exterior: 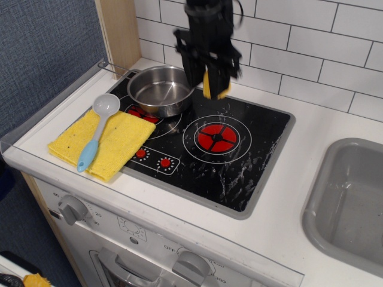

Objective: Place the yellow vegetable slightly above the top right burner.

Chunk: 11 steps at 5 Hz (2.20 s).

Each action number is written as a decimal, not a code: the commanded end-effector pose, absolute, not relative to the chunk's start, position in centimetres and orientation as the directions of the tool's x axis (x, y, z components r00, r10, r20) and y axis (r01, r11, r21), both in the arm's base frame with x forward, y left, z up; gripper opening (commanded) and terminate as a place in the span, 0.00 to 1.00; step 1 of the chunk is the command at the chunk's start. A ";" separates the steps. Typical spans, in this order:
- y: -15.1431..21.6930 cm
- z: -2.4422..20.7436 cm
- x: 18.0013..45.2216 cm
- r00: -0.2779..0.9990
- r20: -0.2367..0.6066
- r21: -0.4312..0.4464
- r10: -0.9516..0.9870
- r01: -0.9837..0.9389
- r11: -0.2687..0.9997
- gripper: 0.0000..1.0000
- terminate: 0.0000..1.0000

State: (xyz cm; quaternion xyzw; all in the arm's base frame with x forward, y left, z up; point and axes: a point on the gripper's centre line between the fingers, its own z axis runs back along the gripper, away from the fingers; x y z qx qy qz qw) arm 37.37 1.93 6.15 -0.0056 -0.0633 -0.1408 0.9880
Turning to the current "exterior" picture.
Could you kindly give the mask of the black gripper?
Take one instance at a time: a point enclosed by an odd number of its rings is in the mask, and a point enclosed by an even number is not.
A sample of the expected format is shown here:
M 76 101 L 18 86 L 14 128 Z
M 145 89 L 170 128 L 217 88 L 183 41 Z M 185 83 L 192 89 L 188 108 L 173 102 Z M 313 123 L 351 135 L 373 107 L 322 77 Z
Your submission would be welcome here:
M 230 77 L 241 72 L 242 54 L 232 45 L 236 26 L 232 7 L 185 7 L 189 29 L 176 29 L 176 51 L 182 56 L 183 68 L 191 87 L 203 83 L 208 67 L 209 95 L 212 100 L 226 97 Z

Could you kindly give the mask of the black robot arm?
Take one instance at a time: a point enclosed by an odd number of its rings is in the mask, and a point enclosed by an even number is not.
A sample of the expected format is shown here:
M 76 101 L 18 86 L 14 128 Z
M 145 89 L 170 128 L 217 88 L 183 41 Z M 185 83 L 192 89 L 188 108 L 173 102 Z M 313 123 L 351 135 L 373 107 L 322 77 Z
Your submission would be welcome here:
M 175 46 L 182 57 L 192 87 L 203 86 L 207 99 L 226 97 L 232 78 L 241 72 L 242 54 L 232 45 L 234 30 L 232 1 L 187 1 L 184 11 L 189 29 L 177 29 Z

